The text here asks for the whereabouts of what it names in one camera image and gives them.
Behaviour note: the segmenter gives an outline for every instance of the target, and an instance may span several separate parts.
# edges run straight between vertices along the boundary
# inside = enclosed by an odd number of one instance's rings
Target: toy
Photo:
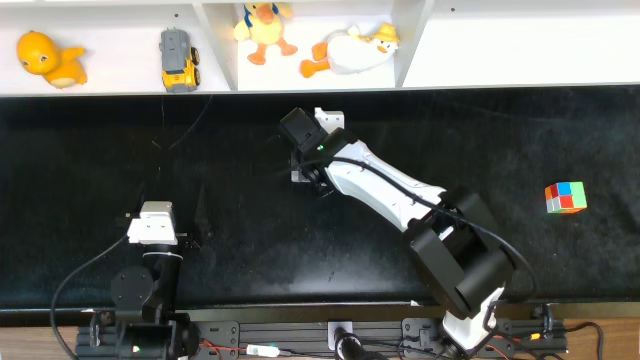
[[[18,40],[17,53],[27,72],[42,75],[58,89],[87,82],[87,74],[77,60],[84,55],[84,48],[60,49],[47,35],[30,31]]]
[[[189,34],[183,30],[165,30],[160,35],[162,83],[170,93],[189,92],[200,85],[198,49],[191,46]]]
[[[372,69],[393,57],[400,39],[393,25],[384,23],[380,30],[366,37],[357,26],[329,35],[326,42],[313,46],[313,62],[304,60],[300,72],[310,78],[318,71],[331,69],[336,74],[357,74]]]
[[[544,189],[547,212],[572,214],[587,208],[584,185],[581,182],[562,182]]]
[[[283,3],[246,3],[244,18],[233,30],[233,36],[238,41],[248,38],[258,44],[258,50],[248,56],[249,61],[256,65],[264,65],[267,47],[276,44],[282,50],[283,56],[290,56],[298,51],[294,45],[288,44],[282,34],[284,27],[280,16],[290,18],[293,15],[291,7]]]

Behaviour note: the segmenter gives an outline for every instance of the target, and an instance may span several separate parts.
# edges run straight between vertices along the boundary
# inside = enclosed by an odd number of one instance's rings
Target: black tabletop
[[[47,307],[70,271],[126,231],[143,185],[174,202],[179,226],[205,190],[213,239],[184,254],[180,307],[433,303],[395,227],[278,172],[288,167],[278,121],[314,106],[344,111],[410,176],[478,192],[535,268],[541,299],[637,300],[639,90],[2,99],[0,308]],[[584,182],[588,209],[547,214],[544,188],[558,181]],[[60,307],[108,305],[111,277],[140,254],[121,245],[69,284]],[[528,286],[518,274],[509,292]]]

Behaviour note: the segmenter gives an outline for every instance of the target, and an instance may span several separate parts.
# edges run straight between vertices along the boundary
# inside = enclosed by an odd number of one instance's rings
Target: stuffed animal
[[[314,45],[312,53],[316,62],[304,60],[300,73],[305,78],[329,69],[341,75],[357,74],[391,59],[399,43],[396,28],[391,24],[382,24],[371,37],[360,35],[354,25],[348,31],[337,31],[329,35],[326,42]]]
[[[246,3],[244,4],[244,18],[233,30],[233,36],[238,41],[248,38],[258,44],[258,50],[249,55],[248,59],[256,65],[264,65],[267,46],[280,46],[283,56],[290,56],[298,48],[288,44],[282,37],[284,26],[280,15],[290,18],[293,15],[291,7],[283,3]]]
[[[87,74],[77,60],[84,48],[60,49],[45,34],[31,31],[18,40],[18,60],[27,72],[42,75],[58,89],[87,82]]]

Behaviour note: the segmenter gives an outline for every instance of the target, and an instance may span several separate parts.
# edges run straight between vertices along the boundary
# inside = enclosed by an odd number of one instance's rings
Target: white label
[[[247,355],[257,355],[264,357],[278,357],[280,349],[274,346],[247,345]]]

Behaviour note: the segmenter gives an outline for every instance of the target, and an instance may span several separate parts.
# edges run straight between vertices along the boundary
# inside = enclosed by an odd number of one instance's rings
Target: blue square
[[[571,185],[569,183],[558,183],[558,195],[571,195]]]

